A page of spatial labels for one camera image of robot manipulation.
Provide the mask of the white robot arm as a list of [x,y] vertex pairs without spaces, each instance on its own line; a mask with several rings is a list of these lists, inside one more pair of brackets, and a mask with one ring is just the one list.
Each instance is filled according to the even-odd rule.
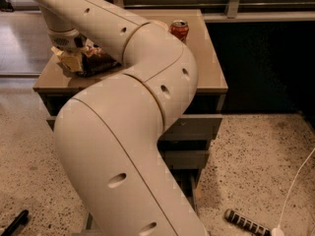
[[195,58],[178,38],[103,0],[34,0],[122,64],[73,96],[56,151],[104,236],[209,236],[158,152],[192,101]]

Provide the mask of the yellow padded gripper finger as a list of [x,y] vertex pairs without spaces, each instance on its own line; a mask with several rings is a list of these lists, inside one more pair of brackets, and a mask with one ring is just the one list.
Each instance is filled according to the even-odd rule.
[[72,73],[83,71],[82,54],[80,52],[63,52],[59,56],[59,60]]

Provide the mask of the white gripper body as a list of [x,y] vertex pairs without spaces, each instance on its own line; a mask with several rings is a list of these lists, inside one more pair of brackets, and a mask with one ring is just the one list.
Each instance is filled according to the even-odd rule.
[[49,29],[47,32],[52,45],[60,50],[78,51],[86,46],[87,38],[76,29],[66,31]]

